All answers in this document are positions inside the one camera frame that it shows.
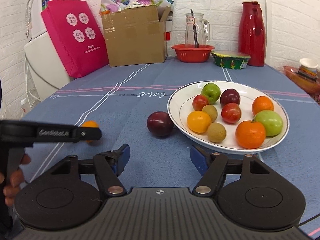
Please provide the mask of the person's left hand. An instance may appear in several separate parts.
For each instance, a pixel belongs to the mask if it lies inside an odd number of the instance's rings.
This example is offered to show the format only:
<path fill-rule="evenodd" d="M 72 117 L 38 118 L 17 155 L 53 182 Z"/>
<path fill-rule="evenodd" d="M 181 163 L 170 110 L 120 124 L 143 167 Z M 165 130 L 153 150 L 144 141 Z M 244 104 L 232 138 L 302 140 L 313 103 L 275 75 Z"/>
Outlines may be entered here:
<path fill-rule="evenodd" d="M 31 162 L 31 158 L 28 154 L 24 154 L 21 164 L 27 165 Z M 5 181 L 4 175 L 1 173 L 1 183 Z M 5 196 L 5 204 L 7 206 L 13 206 L 16 195 L 20 192 L 20 185 L 25 182 L 23 171 L 19 168 L 11 174 L 9 183 L 4 187 L 3 194 Z"/>

